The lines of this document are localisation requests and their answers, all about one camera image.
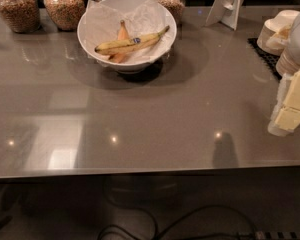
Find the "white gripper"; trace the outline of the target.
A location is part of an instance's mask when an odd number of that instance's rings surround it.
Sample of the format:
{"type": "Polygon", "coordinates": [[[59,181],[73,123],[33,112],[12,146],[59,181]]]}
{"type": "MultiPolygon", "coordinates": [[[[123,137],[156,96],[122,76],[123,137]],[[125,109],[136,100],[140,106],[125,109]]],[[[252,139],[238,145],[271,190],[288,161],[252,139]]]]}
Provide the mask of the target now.
{"type": "Polygon", "coordinates": [[[300,70],[293,77],[291,74],[283,74],[276,101],[268,124],[268,132],[285,137],[289,131],[295,130],[300,125],[300,70]]]}

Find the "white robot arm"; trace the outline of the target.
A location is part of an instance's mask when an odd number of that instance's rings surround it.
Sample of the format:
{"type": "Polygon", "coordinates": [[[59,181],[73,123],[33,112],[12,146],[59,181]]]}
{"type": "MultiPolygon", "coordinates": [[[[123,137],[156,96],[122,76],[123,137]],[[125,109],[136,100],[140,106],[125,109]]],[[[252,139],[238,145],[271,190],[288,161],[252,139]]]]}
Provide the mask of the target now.
{"type": "Polygon", "coordinates": [[[276,70],[282,79],[268,132],[276,136],[287,136],[300,125],[300,13],[292,23],[276,70]]]}

